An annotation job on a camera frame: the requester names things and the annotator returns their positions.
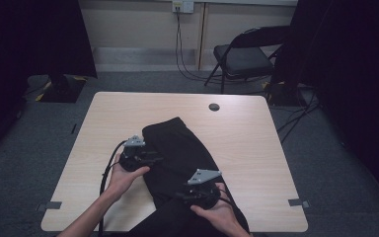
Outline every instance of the black cloth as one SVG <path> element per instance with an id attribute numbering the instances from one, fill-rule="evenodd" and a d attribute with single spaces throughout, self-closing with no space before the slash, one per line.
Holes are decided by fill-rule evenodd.
<path id="1" fill-rule="evenodd" d="M 225 236 L 176 196 L 196 169 L 219 170 L 201 141 L 180 118 L 146 126 L 143 136 L 146 146 L 159 152 L 164 161 L 144 175 L 156 211 L 131 229 L 128 236 Z M 212 182 L 225 183 L 222 177 Z M 227 195 L 234 203 L 229 191 Z M 242 211 L 234 208 L 234 212 L 249 232 Z"/>

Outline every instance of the person's right hand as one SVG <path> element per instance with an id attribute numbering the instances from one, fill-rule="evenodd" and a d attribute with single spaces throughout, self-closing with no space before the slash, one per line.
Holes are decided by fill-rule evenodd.
<path id="1" fill-rule="evenodd" d="M 220 190 L 220 197 L 230 200 L 225 193 L 226 188 L 224 184 L 216 183 L 216 186 Z M 239 224 L 232 206 L 221 199 L 213 208 L 208 210 L 197 205 L 192 205 L 190 209 L 197 215 L 206 218 L 217 230 L 223 232 L 227 236 L 250 236 Z"/>
<path id="2" fill-rule="evenodd" d="M 116 154 L 110 183 L 106 189 L 106 192 L 114 195 L 114 201 L 119 200 L 121 196 L 130 188 L 133 181 L 137 179 L 137 177 L 149 172 L 149 170 L 149 167 L 144 166 L 134 172 L 125 171 L 119 164 L 119 154 Z"/>

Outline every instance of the electrical outlet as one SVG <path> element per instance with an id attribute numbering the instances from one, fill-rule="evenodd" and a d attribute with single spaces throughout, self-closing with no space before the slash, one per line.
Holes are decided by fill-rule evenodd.
<path id="1" fill-rule="evenodd" d="M 193 2 L 185 1 L 183 3 L 184 13 L 193 13 Z"/>
<path id="2" fill-rule="evenodd" d="M 183 1 L 172 1 L 172 12 L 183 12 Z"/>

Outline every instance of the power cord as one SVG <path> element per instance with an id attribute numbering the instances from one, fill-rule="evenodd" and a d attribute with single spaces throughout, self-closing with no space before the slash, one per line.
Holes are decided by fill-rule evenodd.
<path id="1" fill-rule="evenodd" d="M 304 109 L 300 109 L 300 110 L 297 110 L 297 111 L 291 111 L 291 110 L 288 110 L 288 109 L 285 109 L 285 108 L 278 108 L 278 107 L 275 107 L 275 106 L 269 106 L 269 108 L 271 110 L 285 111 L 285 112 L 292 112 L 292 113 L 298 113 L 298 112 L 304 111 Z"/>
<path id="2" fill-rule="evenodd" d="M 220 192 L 223 192 L 223 193 L 227 196 L 226 191 L 224 191 L 224 190 L 219 190 L 219 191 L 220 191 Z M 223 200 L 224 202 L 230 204 L 230 205 L 233 207 L 233 209 L 238 209 L 238 207 L 236 206 L 236 204 L 233 203 L 231 200 L 228 200 L 228 199 L 223 198 L 223 197 L 220 197 L 219 199 L 221 199 L 221 200 Z"/>
<path id="3" fill-rule="evenodd" d="M 237 95 L 253 95 L 253 94 L 260 94 L 260 93 L 266 93 L 266 90 L 256 91 L 256 92 L 248 92 L 248 93 L 242 93 Z"/>
<path id="4" fill-rule="evenodd" d="M 313 95 L 312 95 L 312 98 L 310 99 L 310 102 L 309 104 L 306 106 L 306 108 L 302 108 L 300 110 L 297 110 L 297 111 L 294 111 L 290 117 L 288 117 L 287 119 L 287 122 L 285 123 L 285 125 L 283 125 L 282 127 L 280 127 L 279 129 L 276 130 L 277 133 L 280 133 L 283 129 L 285 129 L 289 124 L 293 123 L 294 122 L 294 125 L 292 125 L 290 127 L 290 129 L 287 131 L 287 133 L 285 133 L 284 137 L 281 139 L 281 144 L 285 141 L 285 139 L 288 137 L 288 135 L 291 133 L 291 131 L 294 129 L 294 127 L 298 124 L 298 122 L 303 118 L 305 117 L 306 115 L 309 115 L 311 112 L 317 110 L 319 107 L 320 107 L 320 103 L 317 103 L 315 104 L 315 106 L 313 107 L 313 109 L 310 109 L 312 107 L 312 103 L 313 103 L 313 99 L 315 98 L 316 96 L 316 91 L 313 92 Z M 293 118 L 292 120 L 289 120 L 292 116 L 294 116 L 296 113 L 298 112 L 301 112 L 303 111 L 303 113 L 298 116 L 297 118 Z"/>
<path id="5" fill-rule="evenodd" d="M 182 35 L 181 35 L 181 18 L 180 18 L 180 12 L 181 12 L 181 9 L 180 7 L 175 7 L 175 10 L 176 10 L 176 13 L 177 13 L 177 20 L 178 20 L 178 29 L 177 29 L 177 39 L 176 39 L 176 46 L 175 46 L 175 56 L 176 56 L 176 59 L 177 59 L 177 66 L 178 66 L 178 70 L 180 70 L 181 74 L 186 77 L 187 79 L 190 79 L 190 80 L 195 80 L 195 81 L 201 81 L 201 80 L 206 80 L 208 78 L 205 78 L 205 77 L 200 77 L 200 76 L 197 76 L 197 75 L 194 75 L 192 73 L 190 73 L 184 63 L 184 57 L 183 57 L 183 39 L 182 39 Z M 190 78 L 188 77 L 187 75 L 184 74 L 184 72 L 181 70 L 181 67 L 180 67 L 180 63 L 179 63 L 179 57 L 178 57 L 178 41 L 180 42 L 180 53 L 181 53 L 181 62 L 183 64 L 183 67 L 186 71 L 186 73 L 188 73 L 189 75 L 195 77 L 195 78 Z"/>
<path id="6" fill-rule="evenodd" d="M 120 146 L 122 144 L 124 144 L 125 140 L 122 141 L 114 150 L 111 158 L 110 158 L 110 161 L 109 161 L 109 164 L 107 165 L 106 167 L 106 171 L 104 172 L 103 174 L 103 179 L 101 180 L 101 186 L 100 186 L 100 195 L 104 192 L 104 190 L 106 189 L 106 182 L 107 182 L 107 177 L 109 175 L 109 172 L 110 172 L 110 169 L 113 165 L 115 165 L 116 163 L 113 163 L 112 164 L 112 161 L 116 155 L 116 152 L 118 151 L 118 149 L 120 148 Z M 102 237 L 104 234 L 104 218 L 101 219 L 100 221 L 100 225 L 98 226 L 98 236 L 99 237 Z"/>

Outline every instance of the white tabletop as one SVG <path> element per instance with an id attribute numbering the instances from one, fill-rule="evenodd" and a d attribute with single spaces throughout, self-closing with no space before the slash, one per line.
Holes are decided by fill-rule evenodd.
<path id="1" fill-rule="evenodd" d="M 208 106 L 216 103 L 217 112 Z M 180 117 L 208 149 L 253 232 L 302 232 L 308 224 L 262 97 L 101 92 L 85 117 L 41 227 L 61 231 L 99 195 L 115 147 L 143 127 Z M 142 178 L 109 210 L 105 230 L 128 231 L 155 210 Z"/>

